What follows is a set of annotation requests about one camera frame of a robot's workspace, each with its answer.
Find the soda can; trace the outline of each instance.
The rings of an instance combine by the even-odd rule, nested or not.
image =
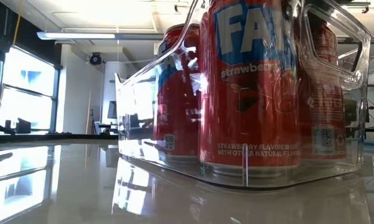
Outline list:
[[[160,55],[177,43],[183,28],[184,25],[180,24],[166,31],[159,46]],[[156,67],[154,146],[164,152],[164,160],[188,161],[197,158],[200,115],[194,92],[196,87],[191,79],[193,74],[200,73],[198,60],[195,60],[199,47],[197,24],[189,25],[182,46]]]
[[[200,24],[200,161],[276,177],[299,165],[296,53],[283,0],[213,0]]]
[[[337,36],[326,21],[309,14],[316,55],[337,65]],[[302,134],[302,158],[325,163],[346,158],[343,93],[340,80],[327,71],[299,68],[301,89],[299,114]]]

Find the glossy white table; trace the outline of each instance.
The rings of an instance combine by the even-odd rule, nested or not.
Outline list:
[[[0,223],[374,223],[374,154],[358,175],[248,192],[132,164],[109,144],[0,144],[13,153],[0,162]]]

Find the nutrition label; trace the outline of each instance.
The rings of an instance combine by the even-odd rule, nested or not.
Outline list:
[[[165,134],[164,140],[166,142],[166,149],[173,150],[174,149],[175,136],[173,134]]]
[[[326,26],[312,33],[320,60],[337,65],[337,38]],[[344,103],[339,78],[332,69],[317,71],[309,82],[309,106],[312,121],[312,155],[345,154]]]

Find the ceiling light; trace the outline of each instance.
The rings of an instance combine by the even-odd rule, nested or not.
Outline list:
[[[68,40],[68,39],[114,39],[114,34],[82,34],[82,33],[49,33],[38,32],[42,40]]]
[[[113,31],[150,31],[150,32],[155,32],[155,29],[153,28],[115,28],[115,27],[65,27],[62,28],[64,32],[71,30],[82,30],[82,31],[108,31],[108,30],[113,30]]]
[[[94,34],[94,33],[48,33],[38,32],[37,36],[42,40],[162,40],[163,34]]]

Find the clear plastic organizer bin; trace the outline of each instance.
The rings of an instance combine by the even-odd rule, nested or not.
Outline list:
[[[195,0],[154,62],[115,75],[119,151],[224,187],[355,172],[370,39],[333,1]]]

